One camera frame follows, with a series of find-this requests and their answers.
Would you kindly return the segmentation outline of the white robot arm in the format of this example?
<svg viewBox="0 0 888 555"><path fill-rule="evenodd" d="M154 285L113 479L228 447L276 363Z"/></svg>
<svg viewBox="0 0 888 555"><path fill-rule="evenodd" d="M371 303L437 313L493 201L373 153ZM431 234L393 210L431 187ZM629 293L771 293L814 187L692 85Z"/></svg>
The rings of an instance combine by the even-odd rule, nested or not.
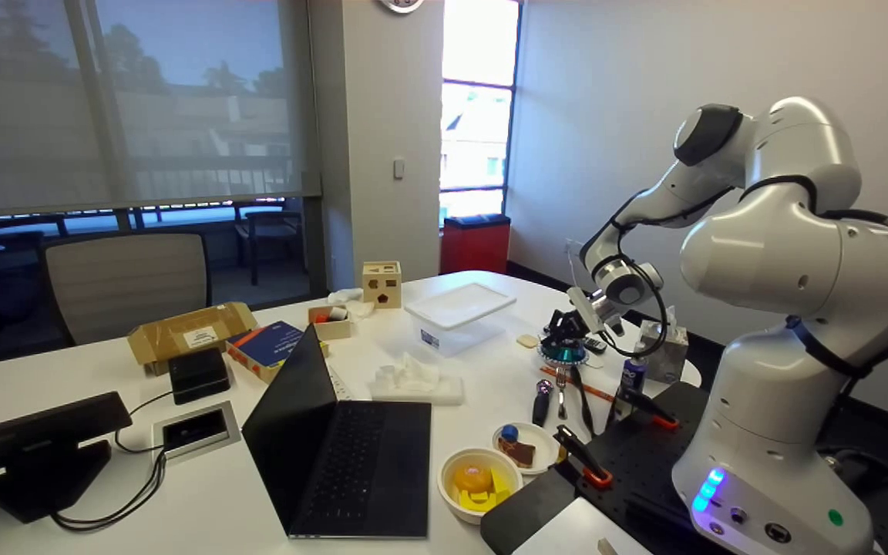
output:
<svg viewBox="0 0 888 555"><path fill-rule="evenodd" d="M697 107L670 170L578 247L570 314L590 332L660 291L622 234L684 234L680 282L776 318L729 340L670 480L692 530L735 555L873 555L863 501L817 454L841 394L888 361L888 218L859 213L837 116L785 96L758 115Z"/></svg>

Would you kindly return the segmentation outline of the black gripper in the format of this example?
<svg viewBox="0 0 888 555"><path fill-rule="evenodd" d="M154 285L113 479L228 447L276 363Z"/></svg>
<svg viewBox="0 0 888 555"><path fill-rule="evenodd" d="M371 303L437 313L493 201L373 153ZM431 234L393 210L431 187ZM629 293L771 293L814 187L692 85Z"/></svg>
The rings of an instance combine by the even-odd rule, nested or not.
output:
<svg viewBox="0 0 888 555"><path fill-rule="evenodd" d="M587 346L587 355L604 355L607 346L601 340L590 335L590 327L581 323L581 318L577 313L562 313L555 308L549 323L542 327L542 340L555 340L555 344L578 344Z"/></svg>

